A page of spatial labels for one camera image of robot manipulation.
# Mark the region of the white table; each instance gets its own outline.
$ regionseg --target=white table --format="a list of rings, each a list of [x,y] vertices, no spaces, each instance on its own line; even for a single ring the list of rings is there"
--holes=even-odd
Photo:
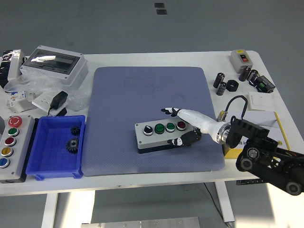
[[[254,63],[253,69],[258,70],[261,75],[265,75],[273,82],[259,54],[254,51],[247,52]],[[201,67],[207,79],[215,115],[217,116],[221,110],[226,108],[227,103],[234,96],[247,95],[249,91],[256,91],[256,89],[251,86],[243,86],[243,83],[245,84],[247,82],[239,82],[240,86],[236,92],[231,93],[226,91],[223,96],[217,96],[215,94],[216,89],[213,87],[213,82],[217,73],[223,72],[226,75],[225,81],[230,79],[238,81],[238,74],[236,74],[228,58],[230,53],[231,51],[85,55],[85,58],[88,60],[89,73],[80,89],[92,89],[94,72],[99,67]],[[4,96],[3,90],[0,90],[0,96]],[[274,109],[279,116],[290,149],[295,152],[301,152],[302,148],[304,148],[304,141],[278,90],[275,89],[271,96]],[[238,101],[237,99],[232,103],[229,110],[242,110],[243,105],[244,101],[241,99]],[[87,111],[88,108],[79,112],[68,111],[67,115],[87,115]],[[4,101],[2,100],[0,104],[0,116],[3,119],[8,119],[12,114],[13,113],[5,107]],[[22,114],[30,114],[34,118],[45,115],[45,113],[39,109],[25,111]],[[36,181],[34,177],[28,176],[24,183],[0,184],[0,196],[58,193],[77,190],[135,188],[256,178],[248,172],[239,172],[235,167],[235,162],[236,160],[225,160],[225,167],[222,170],[210,172],[127,174],[83,177],[78,180],[73,178],[45,179],[44,181]]]

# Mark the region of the robotic finger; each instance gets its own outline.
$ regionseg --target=robotic finger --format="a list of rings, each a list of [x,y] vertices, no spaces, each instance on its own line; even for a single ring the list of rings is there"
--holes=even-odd
[[[167,143],[175,146],[189,146],[201,139],[201,132],[194,130],[183,134],[181,137],[168,140]]]

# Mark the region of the black gear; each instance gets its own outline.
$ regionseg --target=black gear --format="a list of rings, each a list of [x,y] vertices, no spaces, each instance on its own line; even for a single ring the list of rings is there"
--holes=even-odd
[[[80,128],[78,126],[71,127],[71,133],[74,136],[80,135]]]
[[[78,152],[78,145],[79,145],[79,139],[74,138],[67,142],[66,148],[70,153],[77,153]]]

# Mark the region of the green indicator light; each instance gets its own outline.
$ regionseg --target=green indicator light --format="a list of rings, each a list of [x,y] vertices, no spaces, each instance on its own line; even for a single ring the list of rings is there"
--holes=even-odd
[[[174,132],[175,130],[175,125],[173,123],[167,123],[166,125],[166,131],[168,132]]]
[[[155,133],[162,134],[165,131],[165,126],[161,123],[156,124],[155,126]]]
[[[17,136],[19,134],[19,130],[17,128],[9,129],[9,136]]]

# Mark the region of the power adapter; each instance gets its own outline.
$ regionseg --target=power adapter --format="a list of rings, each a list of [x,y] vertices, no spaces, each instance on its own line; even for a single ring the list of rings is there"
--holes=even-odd
[[[67,93],[61,91],[59,94],[54,96],[50,105],[50,109],[57,110],[67,100],[66,98],[67,98]]]

